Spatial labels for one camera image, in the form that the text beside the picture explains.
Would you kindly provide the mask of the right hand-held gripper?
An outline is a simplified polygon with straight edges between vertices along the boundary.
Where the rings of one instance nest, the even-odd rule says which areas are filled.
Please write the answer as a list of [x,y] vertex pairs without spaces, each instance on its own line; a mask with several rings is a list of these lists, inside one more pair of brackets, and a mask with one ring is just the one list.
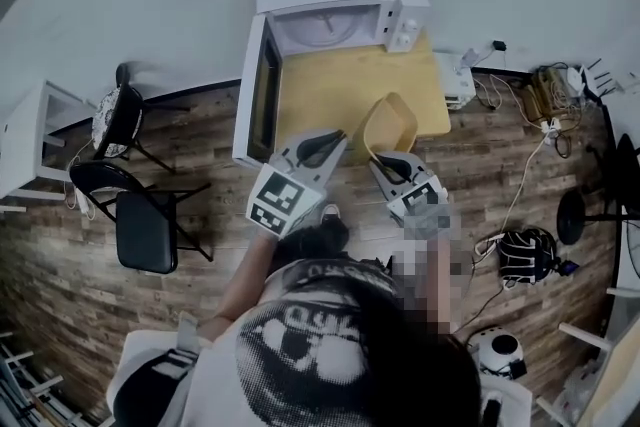
[[431,207],[448,202],[438,177],[414,153],[380,152],[370,158],[370,170],[386,200],[390,217],[403,227],[423,217]]

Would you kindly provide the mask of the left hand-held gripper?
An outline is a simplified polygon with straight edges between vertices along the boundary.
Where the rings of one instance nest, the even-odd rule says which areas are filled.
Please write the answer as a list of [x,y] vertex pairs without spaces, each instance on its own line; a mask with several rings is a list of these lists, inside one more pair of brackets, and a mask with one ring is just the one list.
[[297,229],[326,198],[326,184],[344,152],[345,138],[342,130],[330,129],[290,137],[262,166],[246,218],[279,239]]

